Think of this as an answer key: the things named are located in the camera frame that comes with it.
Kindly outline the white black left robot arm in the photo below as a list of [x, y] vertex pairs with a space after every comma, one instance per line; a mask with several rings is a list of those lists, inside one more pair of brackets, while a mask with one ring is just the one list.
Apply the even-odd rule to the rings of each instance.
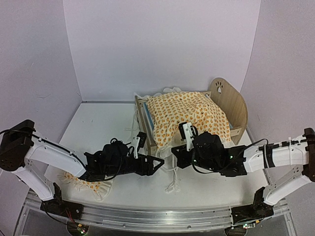
[[127, 144], [113, 138], [93, 154], [70, 150], [41, 137], [29, 119], [0, 134], [0, 168], [32, 189], [42, 201], [40, 209], [49, 216], [79, 220], [84, 206], [63, 200], [61, 188], [38, 170], [35, 160], [91, 183], [106, 183], [127, 174], [151, 176], [164, 165], [161, 158], [139, 153], [147, 138], [143, 132]]

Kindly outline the wooden striped pet bed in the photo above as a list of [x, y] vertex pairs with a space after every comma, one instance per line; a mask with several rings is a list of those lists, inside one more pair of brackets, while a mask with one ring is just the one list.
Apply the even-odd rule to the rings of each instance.
[[203, 92], [166, 88], [153, 96], [135, 95], [135, 110], [140, 130], [148, 134], [145, 150], [152, 155], [182, 144], [178, 126], [183, 122], [227, 144], [238, 144], [248, 124], [244, 98], [224, 78], [213, 79]]

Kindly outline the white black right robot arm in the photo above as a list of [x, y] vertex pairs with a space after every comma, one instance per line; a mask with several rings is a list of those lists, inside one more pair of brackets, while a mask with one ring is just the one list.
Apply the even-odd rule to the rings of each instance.
[[225, 148], [218, 135], [199, 134], [191, 123], [179, 125], [184, 145], [173, 147], [177, 167], [188, 166], [200, 174], [220, 174], [224, 177], [245, 176], [258, 170], [291, 166], [277, 182], [261, 187], [253, 203], [231, 209], [232, 226], [254, 224], [274, 214], [274, 205], [300, 187], [315, 180], [315, 132], [306, 128], [304, 134], [280, 143]]

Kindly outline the duck print mattress cushion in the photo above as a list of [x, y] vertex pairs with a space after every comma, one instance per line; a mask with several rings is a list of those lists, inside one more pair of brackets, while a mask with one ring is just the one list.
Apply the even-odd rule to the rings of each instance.
[[173, 180], [165, 192], [179, 192], [175, 157], [171, 148], [181, 145], [179, 124], [191, 122], [198, 133], [205, 131], [218, 135], [225, 147], [232, 144], [230, 125], [224, 111], [201, 92], [182, 91], [179, 88], [166, 88], [163, 93], [153, 96], [135, 95], [144, 100], [153, 121], [152, 138], [157, 145], [155, 156], [169, 161], [163, 168], [165, 172], [172, 172]]

